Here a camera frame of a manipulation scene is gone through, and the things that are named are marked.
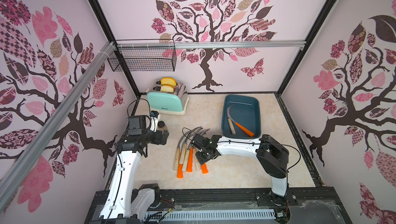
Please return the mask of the orange handle sickle boxed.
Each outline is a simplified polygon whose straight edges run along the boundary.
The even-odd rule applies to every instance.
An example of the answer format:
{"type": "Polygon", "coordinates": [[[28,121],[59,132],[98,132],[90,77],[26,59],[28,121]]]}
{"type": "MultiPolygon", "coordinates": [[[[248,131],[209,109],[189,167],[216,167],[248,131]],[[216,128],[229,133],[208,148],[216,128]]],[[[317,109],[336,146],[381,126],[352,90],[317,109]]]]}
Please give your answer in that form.
{"type": "Polygon", "coordinates": [[[252,131],[250,131],[249,129],[247,129],[246,127],[242,126],[241,124],[239,124],[238,122],[235,122],[233,120],[233,124],[236,125],[237,127],[239,127],[245,134],[247,134],[249,137],[253,137],[254,133],[252,131]]]}

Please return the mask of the teal plastic storage box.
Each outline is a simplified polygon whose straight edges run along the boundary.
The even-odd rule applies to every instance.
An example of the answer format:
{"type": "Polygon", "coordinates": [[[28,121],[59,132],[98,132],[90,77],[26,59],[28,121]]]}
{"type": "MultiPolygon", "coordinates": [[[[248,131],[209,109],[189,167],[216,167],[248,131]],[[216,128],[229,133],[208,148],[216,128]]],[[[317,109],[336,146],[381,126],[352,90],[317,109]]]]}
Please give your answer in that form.
{"type": "Polygon", "coordinates": [[[223,136],[245,140],[255,139],[261,136],[261,127],[260,105],[258,99],[243,95],[227,95],[225,97],[221,124],[223,136]],[[253,137],[249,137],[236,125],[234,125],[236,135],[231,134],[226,111],[232,104],[234,105],[231,109],[232,119],[252,131],[254,133],[253,137]]]}

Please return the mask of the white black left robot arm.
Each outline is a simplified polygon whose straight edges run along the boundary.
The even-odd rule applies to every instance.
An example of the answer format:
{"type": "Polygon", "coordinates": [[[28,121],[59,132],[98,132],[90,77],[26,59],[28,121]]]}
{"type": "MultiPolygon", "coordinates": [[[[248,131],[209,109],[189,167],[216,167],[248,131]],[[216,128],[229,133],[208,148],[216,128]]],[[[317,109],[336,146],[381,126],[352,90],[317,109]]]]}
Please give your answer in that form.
{"type": "Polygon", "coordinates": [[[144,184],[133,197],[135,173],[141,156],[147,155],[147,145],[165,145],[168,130],[157,130],[146,135],[123,136],[117,147],[116,167],[105,204],[97,223],[128,223],[131,219],[142,220],[150,208],[160,205],[161,196],[156,183],[144,184]]]}

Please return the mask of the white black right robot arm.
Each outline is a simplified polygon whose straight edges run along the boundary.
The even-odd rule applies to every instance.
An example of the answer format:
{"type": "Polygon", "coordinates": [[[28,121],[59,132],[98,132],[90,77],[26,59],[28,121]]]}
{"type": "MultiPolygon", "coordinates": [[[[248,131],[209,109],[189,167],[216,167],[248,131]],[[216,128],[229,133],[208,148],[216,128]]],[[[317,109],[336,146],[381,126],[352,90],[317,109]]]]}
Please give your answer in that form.
{"type": "Polygon", "coordinates": [[[260,138],[247,140],[221,135],[206,138],[196,134],[191,143],[198,150],[195,156],[201,165],[219,156],[256,158],[271,177],[272,196],[283,198],[287,195],[289,151],[272,136],[264,134],[260,138]]]}

